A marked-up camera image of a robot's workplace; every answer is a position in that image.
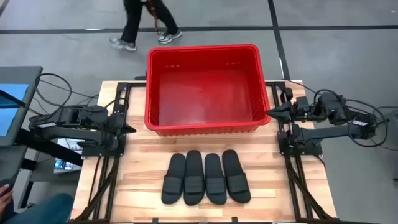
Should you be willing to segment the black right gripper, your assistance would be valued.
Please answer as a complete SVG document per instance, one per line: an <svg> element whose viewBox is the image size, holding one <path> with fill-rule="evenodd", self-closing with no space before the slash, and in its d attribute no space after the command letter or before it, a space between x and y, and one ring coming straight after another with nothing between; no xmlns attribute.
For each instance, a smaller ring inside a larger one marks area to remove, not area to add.
<svg viewBox="0 0 398 224"><path fill-rule="evenodd" d="M309 116L312 115L313 107L310 105L300 105L291 104L291 102L286 101L280 106L266 111L266 114L271 118L278 120L282 124L290 122L290 117L292 121L302 121L305 122Z"/></svg>

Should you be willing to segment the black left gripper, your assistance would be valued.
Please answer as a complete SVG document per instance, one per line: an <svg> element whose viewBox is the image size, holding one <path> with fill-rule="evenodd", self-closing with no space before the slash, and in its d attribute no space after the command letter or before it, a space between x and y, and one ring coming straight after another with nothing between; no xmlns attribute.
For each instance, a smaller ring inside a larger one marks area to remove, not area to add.
<svg viewBox="0 0 398 224"><path fill-rule="evenodd" d="M108 109L104 107L89 107L88 119L90 124L96 130L106 130L108 125ZM123 115L112 115L110 117L110 128L116 129L113 135L121 137L126 134L135 133L136 130L126 123Z"/></svg>

